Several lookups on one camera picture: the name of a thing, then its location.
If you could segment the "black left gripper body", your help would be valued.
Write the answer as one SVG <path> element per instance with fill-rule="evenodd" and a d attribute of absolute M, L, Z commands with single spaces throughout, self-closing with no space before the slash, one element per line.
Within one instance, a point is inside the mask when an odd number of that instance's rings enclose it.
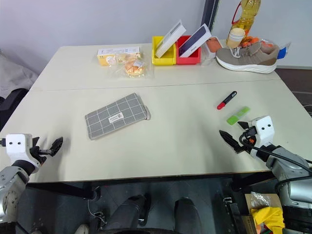
<path fill-rule="evenodd" d="M 33 146 L 30 149 L 30 159 L 29 161 L 34 165 L 34 166 L 41 166 L 45 161 L 46 161 L 46 156 L 42 156 L 40 154 L 40 148 L 39 146 Z"/>

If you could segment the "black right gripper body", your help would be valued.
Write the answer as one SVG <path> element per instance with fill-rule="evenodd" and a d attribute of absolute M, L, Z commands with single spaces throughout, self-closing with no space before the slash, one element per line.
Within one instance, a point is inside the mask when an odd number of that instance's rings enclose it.
<path fill-rule="evenodd" d="M 246 129 L 243 134 L 239 137 L 239 142 L 245 146 L 254 146 L 256 143 L 256 128 L 250 127 Z"/>

